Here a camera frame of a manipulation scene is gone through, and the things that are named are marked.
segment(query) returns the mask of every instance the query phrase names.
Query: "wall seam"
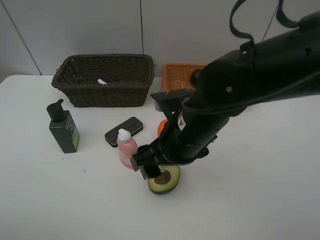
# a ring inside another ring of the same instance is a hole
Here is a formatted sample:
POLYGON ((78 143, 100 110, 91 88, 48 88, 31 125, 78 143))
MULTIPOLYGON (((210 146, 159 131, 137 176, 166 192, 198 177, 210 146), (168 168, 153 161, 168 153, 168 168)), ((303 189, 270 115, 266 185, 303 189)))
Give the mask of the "wall seam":
POLYGON ((263 41, 263 40, 265 39, 265 37, 267 36, 267 33, 268 33, 269 28, 270 28, 270 26, 271 26, 271 23, 272 23, 272 21, 274 20, 275 15, 276 15, 276 13, 277 13, 278 7, 279 7, 279 3, 278 3, 278 5, 276 6, 276 8, 275 8, 275 10, 274 10, 274 13, 273 13, 273 15, 272 15, 272 18, 271 18, 271 20, 270 20, 270 22, 269 22, 269 24, 268 24, 268 27, 267 27, 266 30, 265 30, 265 33, 264 33, 263 38, 262 38, 262 41, 263 41))
POLYGON ((31 60, 33 61, 33 64, 35 65, 35 67, 36 67, 36 69, 38 70, 39 74, 40 74, 40 75, 42 75, 42 73, 41 73, 41 71, 40 71, 40 68, 38 67, 38 64, 37 64, 37 62, 36 62, 36 60, 35 60, 34 56, 32 56, 32 54, 31 54, 31 52, 30 52, 30 50, 29 50, 29 48, 28 48, 28 46, 27 46, 27 44, 26 44, 26 42, 25 42, 24 38, 22 37, 22 35, 21 35, 21 33, 20 33, 20 31, 19 31, 19 29, 18 29, 17 25, 15 24, 15 22, 14 22, 13 18, 11 17, 11 15, 10 15, 10 13, 9 13, 9 11, 8 11, 8 9, 7 9, 7 7, 6 7, 6 5, 5 5, 5 3, 3 2, 3 0, 0 0, 0 3, 1 3, 1 5, 2 5, 2 7, 3 7, 4 11, 6 12, 6 15, 8 16, 8 18, 9 18, 9 20, 10 20, 11 24, 13 25, 13 27, 14 27, 15 31, 17 32, 17 34, 18 34, 18 36, 19 36, 20 40, 22 41, 22 43, 23 43, 23 45, 24 45, 24 47, 25 47, 26 51, 28 52, 28 54, 29 54, 29 56, 30 56, 31 60))
POLYGON ((141 44, 142 44, 142 54, 145 54, 145 49, 144 49, 144 24, 142 20, 142 3, 140 0, 140 24, 141 24, 141 44))

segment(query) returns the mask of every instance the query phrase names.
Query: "orange fruit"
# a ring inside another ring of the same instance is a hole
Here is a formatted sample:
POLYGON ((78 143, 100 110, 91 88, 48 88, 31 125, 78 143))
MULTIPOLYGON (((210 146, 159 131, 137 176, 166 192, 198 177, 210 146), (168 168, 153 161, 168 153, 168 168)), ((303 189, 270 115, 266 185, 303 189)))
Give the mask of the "orange fruit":
POLYGON ((160 122, 159 126, 158 126, 158 137, 160 136, 162 130, 165 127, 165 124, 168 122, 168 119, 165 119, 163 121, 160 122))

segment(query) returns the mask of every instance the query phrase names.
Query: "pink bottle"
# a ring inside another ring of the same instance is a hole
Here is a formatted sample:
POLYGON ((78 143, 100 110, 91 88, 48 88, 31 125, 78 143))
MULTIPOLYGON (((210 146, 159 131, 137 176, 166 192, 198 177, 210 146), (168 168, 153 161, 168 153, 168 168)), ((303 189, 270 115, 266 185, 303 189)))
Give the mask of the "pink bottle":
POLYGON ((119 129, 118 139, 118 151, 120 160, 129 169, 133 169, 130 159, 133 154, 138 150, 136 141, 131 137, 131 133, 124 129, 119 129))

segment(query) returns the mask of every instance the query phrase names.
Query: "white bottle cap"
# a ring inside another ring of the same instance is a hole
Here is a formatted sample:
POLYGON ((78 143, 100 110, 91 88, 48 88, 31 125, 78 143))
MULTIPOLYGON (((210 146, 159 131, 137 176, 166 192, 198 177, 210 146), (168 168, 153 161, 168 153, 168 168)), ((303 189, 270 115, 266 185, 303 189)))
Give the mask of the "white bottle cap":
POLYGON ((126 143, 130 142, 131 139, 132 139, 131 138, 131 133, 129 131, 124 130, 123 128, 121 128, 121 129, 119 129, 118 139, 122 143, 126 144, 126 143))

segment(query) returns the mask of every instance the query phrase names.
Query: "dark green bottle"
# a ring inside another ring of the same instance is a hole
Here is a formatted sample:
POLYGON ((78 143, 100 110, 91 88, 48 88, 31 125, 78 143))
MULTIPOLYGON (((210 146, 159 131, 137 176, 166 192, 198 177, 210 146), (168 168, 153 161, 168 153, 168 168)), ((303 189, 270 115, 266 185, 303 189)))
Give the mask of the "dark green bottle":
POLYGON ((59 99, 46 108, 51 118, 49 129, 65 154, 75 153, 80 136, 70 112, 61 106, 63 101, 59 99))

